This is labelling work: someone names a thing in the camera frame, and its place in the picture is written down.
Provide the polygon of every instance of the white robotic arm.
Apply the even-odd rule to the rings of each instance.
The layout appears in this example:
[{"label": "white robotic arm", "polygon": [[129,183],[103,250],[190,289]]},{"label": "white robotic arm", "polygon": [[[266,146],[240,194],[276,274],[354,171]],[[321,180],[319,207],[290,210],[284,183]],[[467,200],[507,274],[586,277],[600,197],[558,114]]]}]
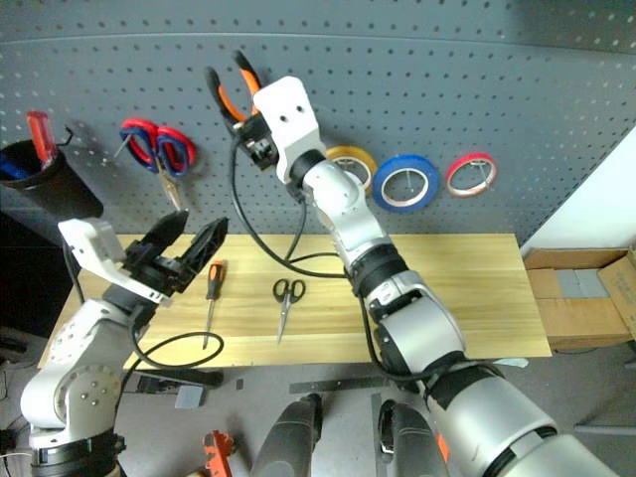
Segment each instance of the white robotic arm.
[{"label": "white robotic arm", "polygon": [[79,263],[112,285],[56,333],[47,361],[22,393],[35,477],[123,475],[117,455],[125,446],[114,422],[122,368],[134,350],[131,334],[140,334],[158,306],[187,288],[227,232],[227,219],[215,221],[182,256],[161,256],[187,218],[186,211],[167,216],[126,251],[105,221],[60,223]]},{"label": "white robotic arm", "polygon": [[354,293],[378,324],[384,368],[420,377],[417,387],[463,474],[614,476],[496,371],[465,358],[454,318],[399,256],[360,181],[325,159],[302,82],[280,79],[253,101],[278,152],[278,179],[315,206]]}]

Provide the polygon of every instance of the scissors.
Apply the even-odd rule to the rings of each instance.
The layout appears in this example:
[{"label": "scissors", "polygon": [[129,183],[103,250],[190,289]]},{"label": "scissors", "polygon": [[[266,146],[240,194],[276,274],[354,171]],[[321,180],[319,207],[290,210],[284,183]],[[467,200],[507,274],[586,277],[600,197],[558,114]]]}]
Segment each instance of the scissors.
[{"label": "scissors", "polygon": [[294,280],[289,282],[287,278],[280,278],[274,283],[271,292],[280,306],[280,321],[278,323],[278,341],[282,338],[282,332],[285,329],[287,323],[287,316],[289,316],[289,308],[293,303],[296,303],[302,295],[305,294],[306,286],[303,280]]},{"label": "scissors", "polygon": [[157,126],[140,117],[129,117],[121,123],[119,136],[123,147],[145,169],[159,174],[168,199],[181,210],[181,198],[174,179],[183,176],[195,163],[196,148],[183,133],[169,126]]}]

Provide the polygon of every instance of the blue tape roll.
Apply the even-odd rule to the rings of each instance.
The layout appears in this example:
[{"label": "blue tape roll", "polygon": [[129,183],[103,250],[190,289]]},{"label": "blue tape roll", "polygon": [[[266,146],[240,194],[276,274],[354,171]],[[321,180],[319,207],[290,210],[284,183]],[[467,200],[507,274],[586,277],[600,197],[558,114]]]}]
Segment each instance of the blue tape roll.
[{"label": "blue tape roll", "polygon": [[[384,192],[389,179],[395,174],[410,169],[420,174],[424,179],[424,188],[418,195],[408,201],[395,201]],[[439,190],[439,173],[433,164],[425,157],[417,154],[404,154],[393,157],[385,162],[374,176],[374,199],[380,207],[391,212],[404,214],[425,207],[432,201]]]}]

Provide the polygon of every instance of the tool holder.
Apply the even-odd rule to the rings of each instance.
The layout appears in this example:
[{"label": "tool holder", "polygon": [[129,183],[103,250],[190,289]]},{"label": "tool holder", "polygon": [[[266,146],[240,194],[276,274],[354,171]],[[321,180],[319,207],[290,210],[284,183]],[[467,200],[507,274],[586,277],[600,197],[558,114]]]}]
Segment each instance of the tool holder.
[{"label": "tool holder", "polygon": [[20,192],[58,222],[100,217],[103,213],[103,204],[71,168],[64,152],[59,150],[43,170],[30,140],[5,147],[0,150],[0,157],[30,174],[24,179],[13,179],[0,172],[0,184]]}]

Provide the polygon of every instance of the wooden tabletop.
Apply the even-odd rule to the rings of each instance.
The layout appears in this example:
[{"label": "wooden tabletop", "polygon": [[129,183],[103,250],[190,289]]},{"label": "wooden tabletop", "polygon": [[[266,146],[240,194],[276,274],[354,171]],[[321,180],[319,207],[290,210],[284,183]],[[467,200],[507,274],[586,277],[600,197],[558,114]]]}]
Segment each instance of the wooden tabletop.
[{"label": "wooden tabletop", "polygon": [[[124,246],[139,236],[119,236]],[[262,236],[283,254],[291,236]],[[470,358],[550,356],[551,351],[519,248],[512,235],[404,235],[393,236],[408,266],[417,270],[454,313],[463,330]],[[192,236],[181,236],[166,253],[177,256]],[[304,236],[295,256],[330,251],[328,236]],[[357,299],[346,280],[300,276],[269,258],[249,236],[228,236],[215,258],[229,262],[217,302],[212,331],[223,336],[226,348],[209,366],[245,366],[307,363],[356,363],[369,360]],[[316,271],[341,272],[335,257],[302,262]],[[208,302],[207,269],[183,295],[173,295],[169,308],[160,308],[150,322],[141,348],[173,335],[205,328]],[[281,277],[302,278],[305,296],[292,305],[280,345],[276,344],[280,305],[271,287]],[[99,297],[107,283],[82,271],[79,281],[87,297]],[[78,310],[73,292],[56,329]],[[179,364],[195,361],[207,352],[202,339],[168,345],[153,354],[157,361]]]}]

